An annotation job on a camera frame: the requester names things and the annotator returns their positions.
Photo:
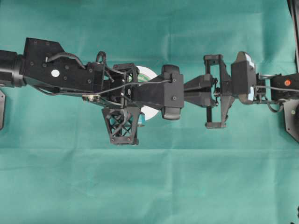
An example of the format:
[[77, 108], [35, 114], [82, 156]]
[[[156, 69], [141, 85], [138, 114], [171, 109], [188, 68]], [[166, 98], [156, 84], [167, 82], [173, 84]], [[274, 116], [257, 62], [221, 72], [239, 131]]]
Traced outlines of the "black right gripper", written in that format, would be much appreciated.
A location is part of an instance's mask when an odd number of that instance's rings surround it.
[[[224, 128], [228, 118], [228, 111], [232, 106], [236, 97], [232, 95], [232, 78], [228, 74], [226, 65], [223, 61], [223, 55], [205, 55], [204, 61], [206, 63], [207, 71], [210, 71], [212, 65], [219, 65], [220, 70], [220, 86], [215, 88], [214, 96], [220, 98], [221, 103], [221, 122], [212, 121], [212, 110], [207, 108], [207, 122], [206, 128]], [[215, 84], [216, 78], [211, 74], [200, 75], [184, 84], [184, 101], [200, 107], [214, 107], [216, 102], [212, 99], [211, 92], [204, 92], [202, 90], [211, 89]]]

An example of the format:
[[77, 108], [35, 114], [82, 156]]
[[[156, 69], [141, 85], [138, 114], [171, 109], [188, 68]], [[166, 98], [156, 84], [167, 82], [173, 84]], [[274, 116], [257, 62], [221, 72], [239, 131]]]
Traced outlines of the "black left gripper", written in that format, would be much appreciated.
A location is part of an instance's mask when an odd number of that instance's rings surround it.
[[102, 114], [110, 142], [115, 145], [138, 145], [137, 129], [139, 118], [143, 115], [142, 104], [133, 101], [134, 89], [140, 86], [138, 67], [134, 63], [109, 67], [101, 61], [86, 64], [85, 71], [91, 77], [86, 81], [90, 88], [84, 91], [83, 100], [106, 107], [102, 109]]

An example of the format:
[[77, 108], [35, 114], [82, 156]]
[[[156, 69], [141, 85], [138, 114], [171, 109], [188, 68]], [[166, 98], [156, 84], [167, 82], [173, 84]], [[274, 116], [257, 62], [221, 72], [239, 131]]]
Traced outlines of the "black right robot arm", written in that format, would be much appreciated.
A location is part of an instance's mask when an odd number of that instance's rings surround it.
[[221, 54], [205, 55], [206, 72], [184, 84], [185, 101], [206, 108], [206, 128], [225, 128], [228, 111], [238, 99], [245, 105], [266, 104], [282, 111], [287, 101], [299, 98], [299, 75], [262, 75], [250, 55], [244, 51], [237, 54], [227, 72]]

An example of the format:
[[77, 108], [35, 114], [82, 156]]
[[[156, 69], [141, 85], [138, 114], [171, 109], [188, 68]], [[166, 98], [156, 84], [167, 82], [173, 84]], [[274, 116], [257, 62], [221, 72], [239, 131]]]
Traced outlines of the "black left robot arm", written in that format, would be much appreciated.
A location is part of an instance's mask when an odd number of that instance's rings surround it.
[[139, 69], [133, 63], [109, 67], [101, 51], [95, 61], [83, 64], [60, 43], [27, 38], [23, 54], [0, 53], [0, 84], [32, 86], [49, 96], [72, 96], [102, 107], [110, 142], [138, 144], [137, 129], [144, 117], [133, 102]]

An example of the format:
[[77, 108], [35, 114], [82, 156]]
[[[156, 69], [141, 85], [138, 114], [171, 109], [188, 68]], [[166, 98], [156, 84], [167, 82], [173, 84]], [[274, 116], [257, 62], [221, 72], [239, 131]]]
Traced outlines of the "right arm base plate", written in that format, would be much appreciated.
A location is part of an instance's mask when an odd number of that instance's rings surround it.
[[299, 101], [289, 100], [284, 103], [285, 130], [297, 142], [299, 141]]

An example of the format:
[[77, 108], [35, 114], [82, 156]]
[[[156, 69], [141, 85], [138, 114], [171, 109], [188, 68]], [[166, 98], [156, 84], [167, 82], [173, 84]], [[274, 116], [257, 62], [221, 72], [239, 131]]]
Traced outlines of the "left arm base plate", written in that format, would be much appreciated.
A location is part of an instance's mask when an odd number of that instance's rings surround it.
[[4, 127], [6, 95], [0, 91], [0, 130]]

